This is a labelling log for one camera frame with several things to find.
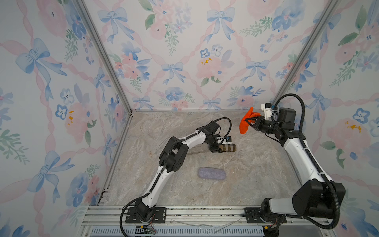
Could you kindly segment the orange microfiber cloth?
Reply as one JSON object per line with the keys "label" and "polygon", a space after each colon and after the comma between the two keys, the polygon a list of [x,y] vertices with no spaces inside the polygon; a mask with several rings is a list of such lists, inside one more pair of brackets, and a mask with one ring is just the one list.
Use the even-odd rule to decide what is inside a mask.
{"label": "orange microfiber cloth", "polygon": [[239,125],[240,133],[245,134],[248,128],[250,127],[250,124],[254,124],[256,117],[259,117],[259,116],[261,116],[261,114],[258,112],[255,112],[254,108],[251,107],[240,122],[240,125]]}

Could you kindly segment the brown plaid eyeglass case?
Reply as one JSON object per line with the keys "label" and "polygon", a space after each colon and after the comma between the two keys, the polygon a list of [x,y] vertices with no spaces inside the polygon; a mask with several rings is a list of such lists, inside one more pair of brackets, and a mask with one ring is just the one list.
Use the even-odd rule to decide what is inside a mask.
{"label": "brown plaid eyeglass case", "polygon": [[235,144],[222,144],[219,145],[219,149],[221,153],[233,153],[237,150]]}

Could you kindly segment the purple fabric eyeglass case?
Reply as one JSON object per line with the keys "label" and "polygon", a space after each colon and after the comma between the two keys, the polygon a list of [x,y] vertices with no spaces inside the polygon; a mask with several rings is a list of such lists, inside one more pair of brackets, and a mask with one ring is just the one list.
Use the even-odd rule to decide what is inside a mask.
{"label": "purple fabric eyeglass case", "polygon": [[199,178],[212,179],[212,180],[225,180],[227,175],[222,169],[201,167],[198,170]]}

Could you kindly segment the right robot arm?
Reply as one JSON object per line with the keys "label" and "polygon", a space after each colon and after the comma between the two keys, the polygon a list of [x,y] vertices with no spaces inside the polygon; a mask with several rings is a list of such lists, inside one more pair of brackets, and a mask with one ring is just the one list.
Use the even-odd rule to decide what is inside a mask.
{"label": "right robot arm", "polygon": [[267,231],[277,234],[286,218],[305,219],[324,230],[331,230],[340,220],[340,206],[346,189],[324,171],[310,151],[300,128],[295,128],[296,111],[280,108],[273,119],[270,104],[263,105],[264,114],[251,107],[239,125],[241,134],[249,127],[265,135],[273,134],[287,153],[301,182],[301,187],[290,198],[266,198],[261,207],[245,208],[242,215],[247,222],[273,224]]}

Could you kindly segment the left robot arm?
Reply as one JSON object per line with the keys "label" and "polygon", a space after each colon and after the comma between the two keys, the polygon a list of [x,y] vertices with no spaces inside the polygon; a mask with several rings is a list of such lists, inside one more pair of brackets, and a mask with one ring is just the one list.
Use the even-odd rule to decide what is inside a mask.
{"label": "left robot arm", "polygon": [[220,138],[217,122],[201,126],[183,138],[171,137],[159,157],[159,166],[147,191],[123,208],[122,217],[126,223],[147,223],[153,219],[161,192],[170,177],[183,165],[188,151],[201,144],[214,144]]}

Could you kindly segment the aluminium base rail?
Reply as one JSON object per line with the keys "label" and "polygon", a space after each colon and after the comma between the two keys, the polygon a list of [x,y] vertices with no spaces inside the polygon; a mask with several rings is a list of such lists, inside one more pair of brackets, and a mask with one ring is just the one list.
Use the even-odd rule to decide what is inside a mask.
{"label": "aluminium base rail", "polygon": [[91,206],[79,237],[263,237],[267,227],[257,218],[244,217],[243,206],[168,206],[164,223],[119,225],[121,206]]}

